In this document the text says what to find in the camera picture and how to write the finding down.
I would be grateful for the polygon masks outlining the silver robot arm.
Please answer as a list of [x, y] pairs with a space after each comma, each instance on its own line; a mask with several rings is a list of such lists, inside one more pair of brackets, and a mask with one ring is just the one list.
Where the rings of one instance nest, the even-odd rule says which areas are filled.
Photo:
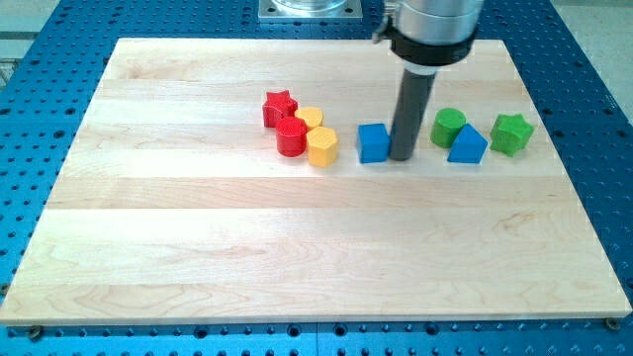
[[385, 3], [385, 15], [372, 42], [390, 42], [404, 72], [390, 130], [389, 157], [413, 155], [437, 71], [464, 59], [477, 36], [483, 0], [397, 0]]

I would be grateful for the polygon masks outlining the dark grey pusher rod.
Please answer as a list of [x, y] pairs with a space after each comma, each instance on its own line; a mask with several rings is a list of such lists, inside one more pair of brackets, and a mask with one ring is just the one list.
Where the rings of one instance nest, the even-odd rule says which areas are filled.
[[404, 71], [390, 130], [391, 159], [406, 161], [412, 157], [434, 79], [435, 73]]

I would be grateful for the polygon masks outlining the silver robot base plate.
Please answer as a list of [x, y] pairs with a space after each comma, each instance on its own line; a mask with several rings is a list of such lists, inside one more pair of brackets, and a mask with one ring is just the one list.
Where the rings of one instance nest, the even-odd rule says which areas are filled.
[[363, 19], [360, 0], [259, 0], [257, 15], [271, 23]]

